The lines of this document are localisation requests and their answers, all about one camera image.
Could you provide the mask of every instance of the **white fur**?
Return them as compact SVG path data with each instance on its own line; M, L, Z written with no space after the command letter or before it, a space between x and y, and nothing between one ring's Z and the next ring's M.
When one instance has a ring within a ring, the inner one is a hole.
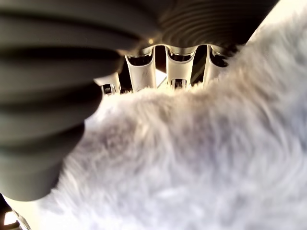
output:
M306 230L306 12L264 27L206 89L105 98L42 230Z

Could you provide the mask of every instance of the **white fur rug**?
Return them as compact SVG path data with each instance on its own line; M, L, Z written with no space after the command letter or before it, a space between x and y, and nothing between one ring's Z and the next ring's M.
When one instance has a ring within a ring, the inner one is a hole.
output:
M307 16L264 26L208 88L103 100L42 230L306 230Z

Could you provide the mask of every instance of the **white plastic part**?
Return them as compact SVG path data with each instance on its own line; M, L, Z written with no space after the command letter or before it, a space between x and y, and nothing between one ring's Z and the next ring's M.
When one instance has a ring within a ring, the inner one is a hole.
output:
M150 63L143 66L134 66L129 62L129 58L126 57L130 79L133 92L137 92L144 88L157 88L155 78L155 51L153 48L153 58Z
M30 225L31 230L42 230L40 200L35 201L16 201L3 196L8 205L21 215Z
M217 78L221 72L225 71L227 67L219 67L215 65L211 58L210 53L212 52L211 46L207 46L207 58L206 58L206 66L205 66L205 72L203 75L203 84L206 86L211 80L214 78Z
M15 213L13 213L12 211L5 213L4 225L13 224L16 221L17 221L17 217L16 217Z
M182 79L186 80L186 86L191 85L191 74L193 68L193 60L195 56L195 51L191 53L191 58L187 61L175 61L173 60L168 52L168 48L165 47L166 50L166 74L167 74L167 82L169 85L172 84L172 80Z
M105 77L101 77L101 78L96 78L95 82L99 85L99 86L103 86L103 85L113 85L114 86L114 93L120 93L120 83L119 83L119 77L118 77L118 73L113 73L111 75L105 76Z

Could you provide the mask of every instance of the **white plastic fins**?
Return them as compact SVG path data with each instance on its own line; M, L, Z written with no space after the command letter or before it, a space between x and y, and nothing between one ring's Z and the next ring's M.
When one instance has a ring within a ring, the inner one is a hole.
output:
M172 89L186 88L191 85L191 74L196 48L190 48L188 53L172 52L168 47L165 47L165 50L167 83L171 85Z
M225 70L227 66L226 62L223 61L224 56L215 53L211 46L207 46L207 58L206 58L206 66L205 72L203 76L203 84L204 86L207 85L212 79L217 78L219 74Z
M154 48L141 56L125 56L129 68L133 92L144 88L157 88Z
M95 82L101 86L103 95L120 93L120 82L117 72L105 77L97 78L95 79Z

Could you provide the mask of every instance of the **light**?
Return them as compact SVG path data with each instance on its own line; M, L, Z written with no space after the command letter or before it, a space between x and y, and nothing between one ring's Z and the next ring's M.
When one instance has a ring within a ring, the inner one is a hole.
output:
M157 86L159 87L161 83L164 81L166 78L166 73L163 73L162 71L155 69L155 78L157 82Z
M4 225L10 225L17 221L17 217L14 212L7 212L4 218Z

